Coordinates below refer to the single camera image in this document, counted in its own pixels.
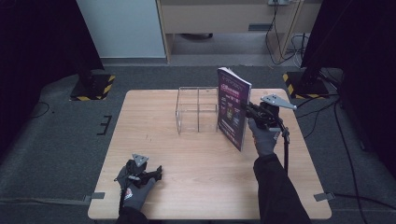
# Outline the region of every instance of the yellow black hazard tape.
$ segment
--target yellow black hazard tape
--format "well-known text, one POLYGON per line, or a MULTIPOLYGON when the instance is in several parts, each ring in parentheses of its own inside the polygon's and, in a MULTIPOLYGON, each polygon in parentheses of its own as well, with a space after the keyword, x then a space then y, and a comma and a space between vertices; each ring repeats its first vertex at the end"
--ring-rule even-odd
POLYGON ((283 75, 283 80, 285 81, 286 87, 288 88, 288 92, 290 95, 290 98, 292 99, 325 99, 326 97, 319 95, 319 94, 300 94, 296 93, 295 89, 293 88, 293 85, 289 79, 288 74, 283 75))
POLYGON ((90 100, 104 100, 106 99, 108 92, 111 89, 111 86, 113 85, 113 81, 116 78, 116 76, 108 76, 108 79, 106 80, 105 85, 102 87, 103 91, 100 91, 100 94, 96 95, 88 95, 82 93, 81 95, 71 95, 70 100, 71 101, 90 101, 90 100))

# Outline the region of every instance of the black stand base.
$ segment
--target black stand base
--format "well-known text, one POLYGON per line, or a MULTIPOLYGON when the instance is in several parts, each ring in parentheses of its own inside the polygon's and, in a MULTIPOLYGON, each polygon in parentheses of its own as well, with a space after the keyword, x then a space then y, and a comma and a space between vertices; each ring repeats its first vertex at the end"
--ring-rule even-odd
POLYGON ((112 75, 92 75, 94 82, 89 87, 85 87, 79 80, 70 94, 72 101, 103 100, 110 91, 115 76, 112 75))
POLYGON ((288 72, 283 79, 288 87, 291 98, 317 98, 320 96, 328 97, 329 92, 326 86, 319 79, 310 85, 302 83, 303 72, 288 72))

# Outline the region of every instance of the black sleeve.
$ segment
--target black sleeve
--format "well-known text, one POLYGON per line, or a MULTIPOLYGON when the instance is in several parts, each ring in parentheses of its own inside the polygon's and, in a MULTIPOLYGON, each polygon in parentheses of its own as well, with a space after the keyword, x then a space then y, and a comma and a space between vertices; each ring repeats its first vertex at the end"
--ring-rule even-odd
POLYGON ((253 170, 259 182, 261 223, 311 223, 276 154, 259 157, 253 170))
POLYGON ((123 207, 116 224, 147 224, 146 216, 132 207, 123 207))

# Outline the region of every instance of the black cable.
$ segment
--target black cable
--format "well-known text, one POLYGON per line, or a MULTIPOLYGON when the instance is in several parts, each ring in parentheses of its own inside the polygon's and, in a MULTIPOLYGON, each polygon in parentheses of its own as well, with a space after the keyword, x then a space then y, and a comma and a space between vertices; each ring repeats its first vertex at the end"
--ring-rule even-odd
MULTIPOLYGON (((344 198, 351 198, 351 199, 357 199, 356 195, 349 195, 349 194, 334 193, 334 196, 344 197, 344 198)), ((367 202, 370 202, 370 203, 377 203, 377 204, 383 205, 383 206, 385 206, 387 208, 390 208, 392 210, 396 210, 396 206, 392 206, 392 205, 390 205, 388 203, 382 203, 382 202, 380 202, 378 200, 374 200, 374 199, 363 197, 363 196, 360 196, 360 198, 361 198, 361 200, 364 200, 364 201, 367 201, 367 202)))
POLYGON ((49 110, 50 110, 50 105, 49 105, 49 104, 47 104, 47 103, 45 103, 45 102, 42 102, 42 101, 38 102, 38 104, 46 105, 46 106, 47 106, 47 110, 44 111, 44 113, 42 113, 42 114, 40 114, 40 115, 30 117, 30 119, 37 119, 37 118, 40 118, 41 116, 43 116, 43 115, 47 114, 47 112, 49 112, 49 110))
POLYGON ((302 49, 302 51, 300 52, 301 61, 303 60, 303 57, 304 57, 303 55, 305 52, 304 42, 305 42, 305 33, 303 33, 303 40, 301 41, 301 49, 302 49))
MULTIPOLYGON (((297 49, 296 46, 294 45, 294 38, 295 38, 296 36, 299 36, 299 35, 295 35, 295 36, 291 39, 291 44, 293 45, 293 48, 294 48, 294 49, 297 49)), ((300 69, 301 69, 301 63, 298 61, 297 54, 300 53, 300 55, 302 55, 302 53, 304 52, 304 36, 303 36, 303 41, 302 41, 302 43, 303 43, 303 45, 302 45, 298 50, 295 50, 295 51, 294 51, 294 58, 297 60, 297 63, 298 63, 298 64, 296 64, 295 61, 293 60, 293 62, 294 62, 294 64, 296 65, 296 67, 298 67, 298 68, 300 68, 300 69)))
POLYGON ((327 71, 327 75, 324 74, 324 72, 322 72, 321 69, 320 69, 319 72, 320 72, 323 76, 325 76, 326 78, 330 79, 332 82, 337 83, 337 85, 340 85, 340 84, 341 84, 341 81, 339 81, 337 78, 335 78, 335 77, 330 73, 330 71, 329 71, 328 68, 325 68, 325 69, 326 69, 326 71, 327 71))
POLYGON ((285 61, 291 59, 292 57, 294 57, 294 54, 291 55, 291 56, 289 56, 288 58, 284 58, 284 57, 282 56, 281 49, 280 49, 279 35, 278 35, 278 33, 277 33, 277 30, 276 30, 276 13, 277 13, 278 2, 277 2, 277 1, 274 1, 274 3, 275 3, 275 4, 274 4, 274 17, 273 17, 273 19, 272 19, 272 21, 271 21, 271 27, 274 27, 275 34, 276 34, 276 40, 277 40, 277 43, 278 43, 277 46, 279 47, 280 57, 281 57, 281 59, 283 59, 284 61, 282 61, 282 62, 280 62, 280 63, 276 63, 276 62, 274 61, 274 59, 273 59, 273 57, 272 57, 271 50, 270 50, 270 48, 268 47, 268 32, 267 32, 267 34, 265 35, 265 46, 266 46, 267 49, 268 49, 268 52, 269 52, 269 54, 270 54, 270 58, 271 58, 271 61, 273 62, 273 64, 279 65, 279 64, 282 64, 283 62, 285 62, 285 61))
POLYGON ((327 77, 321 70, 319 70, 319 77, 328 83, 330 83, 337 91, 341 87, 341 83, 338 82, 336 79, 333 77, 327 77))
POLYGON ((338 80, 337 78, 335 78, 333 75, 332 75, 332 73, 329 71, 329 68, 325 68, 326 69, 326 71, 327 71, 327 74, 329 75, 329 77, 331 77, 334 81, 336 81, 337 83, 343 83, 343 81, 344 81, 344 71, 343 71, 343 73, 341 74, 341 80, 338 80))
POLYGON ((296 54, 296 53, 303 54, 304 53, 304 51, 305 51, 305 47, 304 46, 301 46, 299 49, 297 49, 295 44, 294 44, 294 38, 295 37, 300 37, 300 36, 303 38, 303 42, 304 42, 304 39, 309 39, 307 36, 304 36, 304 35, 294 35, 291 38, 291 44, 293 45, 293 49, 286 49, 287 53, 291 53, 291 52, 294 53, 294 54, 296 54))
POLYGON ((318 98, 321 98, 321 97, 325 97, 325 96, 334 96, 334 95, 338 95, 338 94, 337 93, 335 93, 335 94, 321 94, 321 95, 315 96, 313 98, 310 98, 310 99, 304 101, 300 105, 297 105, 297 108, 300 108, 301 106, 303 106, 303 105, 305 105, 305 104, 307 104, 307 103, 309 103, 309 102, 311 102, 311 101, 313 101, 315 99, 318 99, 318 98))
POLYGON ((322 107, 321 109, 319 109, 319 110, 311 111, 311 112, 309 112, 309 113, 306 113, 306 114, 304 114, 304 115, 298 116, 298 117, 296 117, 296 118, 297 118, 297 119, 300 119, 300 118, 306 117, 306 116, 308 116, 308 115, 311 115, 311 114, 313 114, 313 113, 318 113, 318 112, 320 112, 320 111, 322 111, 322 110, 328 109, 330 106, 332 106, 333 104, 335 104, 335 102, 336 102, 336 101, 332 102, 332 103, 329 104, 329 105, 323 106, 323 107, 322 107))
POLYGON ((307 115, 310 115, 310 114, 313 114, 313 113, 317 113, 317 115, 315 116, 314 126, 312 127, 311 132, 309 132, 309 134, 307 134, 306 136, 304 136, 304 139, 307 138, 307 137, 309 137, 309 135, 311 135, 311 134, 314 132, 314 130, 315 130, 316 126, 317 126, 317 120, 318 120, 319 113, 320 113, 322 110, 325 110, 325 109, 330 108, 330 106, 332 106, 333 104, 335 104, 335 102, 336 102, 336 101, 332 102, 332 103, 329 104, 329 105, 323 106, 323 107, 322 107, 321 109, 319 109, 319 110, 310 112, 310 113, 308 113, 308 114, 302 115, 302 116, 300 116, 300 117, 297 118, 297 119, 299 119, 299 118, 305 117, 305 116, 307 116, 307 115))
POLYGON ((350 157, 350 152, 349 152, 349 149, 347 147, 347 142, 346 142, 346 139, 344 137, 343 131, 341 129, 340 121, 338 120, 338 116, 337 116, 337 104, 340 101, 340 99, 341 98, 338 98, 338 100, 335 102, 334 108, 333 108, 334 109, 335 121, 337 122, 338 131, 340 132, 341 137, 343 139, 344 147, 345 147, 346 154, 347 154, 347 157, 348 157, 348 160, 349 160, 349 166, 350 166, 350 170, 352 172, 352 178, 353 178, 353 186, 354 186, 354 189, 355 189, 356 200, 358 202, 359 211, 361 212, 361 218, 363 219, 363 222, 367 224, 366 216, 364 215, 363 210, 361 208, 361 196, 359 195, 358 183, 356 181, 356 175, 355 175, 355 168, 353 167, 352 159, 350 157))
POLYGON ((275 117, 274 114, 272 114, 270 111, 268 111, 268 114, 270 114, 273 118, 275 118, 277 126, 279 126, 280 131, 282 132, 282 137, 283 137, 283 148, 284 148, 284 160, 283 160, 283 169, 285 170, 286 174, 288 173, 289 170, 289 144, 290 144, 290 133, 289 129, 285 127, 283 124, 282 119, 279 117, 275 117))
MULTIPOLYGON (((128 168, 125 166, 125 173, 124 173, 124 176, 121 177, 121 178, 125 178, 128 175, 129 175, 128 168)), ((131 179, 125 178, 124 186, 121 189, 121 193, 120 193, 119 215, 121 215, 121 211, 122 211, 122 208, 123 208, 123 205, 124 205, 125 193, 126 193, 128 187, 131 186, 131 182, 132 182, 131 179)))

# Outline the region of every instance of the black curtain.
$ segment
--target black curtain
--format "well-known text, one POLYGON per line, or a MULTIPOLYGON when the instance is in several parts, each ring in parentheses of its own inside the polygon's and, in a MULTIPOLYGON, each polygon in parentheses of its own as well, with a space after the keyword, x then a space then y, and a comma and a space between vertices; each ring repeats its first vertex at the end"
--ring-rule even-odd
POLYGON ((312 76, 321 67, 344 71, 339 93, 362 147, 375 151, 396 177, 395 11, 393 0, 323 0, 303 66, 312 76))
POLYGON ((0 157, 45 85, 93 69, 103 66, 76 1, 0 0, 0 157))

